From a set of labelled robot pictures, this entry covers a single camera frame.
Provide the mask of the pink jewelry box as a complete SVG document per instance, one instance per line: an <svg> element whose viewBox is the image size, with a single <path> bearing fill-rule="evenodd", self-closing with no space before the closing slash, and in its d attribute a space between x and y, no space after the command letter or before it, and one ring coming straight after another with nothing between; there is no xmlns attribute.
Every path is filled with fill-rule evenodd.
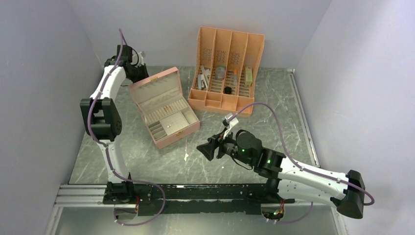
<svg viewBox="0 0 415 235"><path fill-rule="evenodd" d="M184 98L177 67L136 82L128 89L158 149L200 129L199 119Z"/></svg>

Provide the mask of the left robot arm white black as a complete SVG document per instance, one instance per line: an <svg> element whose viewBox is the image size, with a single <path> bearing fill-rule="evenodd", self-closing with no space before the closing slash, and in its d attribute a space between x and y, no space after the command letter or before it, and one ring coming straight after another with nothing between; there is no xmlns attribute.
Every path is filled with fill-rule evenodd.
<svg viewBox="0 0 415 235"><path fill-rule="evenodd" d="M136 195L131 174L126 168L117 137L122 131L122 120L115 98L124 80L136 83L148 77L145 65L133 64L134 49L117 46L117 54L104 64L103 76L93 94L80 102L86 133L99 146L108 172L106 195L124 204Z"/></svg>

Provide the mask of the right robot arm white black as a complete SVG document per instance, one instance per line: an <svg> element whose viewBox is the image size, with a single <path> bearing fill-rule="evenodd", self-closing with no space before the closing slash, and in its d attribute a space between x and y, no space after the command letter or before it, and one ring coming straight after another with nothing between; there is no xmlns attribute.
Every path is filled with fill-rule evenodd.
<svg viewBox="0 0 415 235"><path fill-rule="evenodd" d="M339 173L291 161L285 154L263 147L260 139L245 130L238 131L235 137L213 135L196 148L209 161L228 155L266 178L264 197L268 202L318 202L334 207L346 217L363 218L365 185L358 171Z"/></svg>

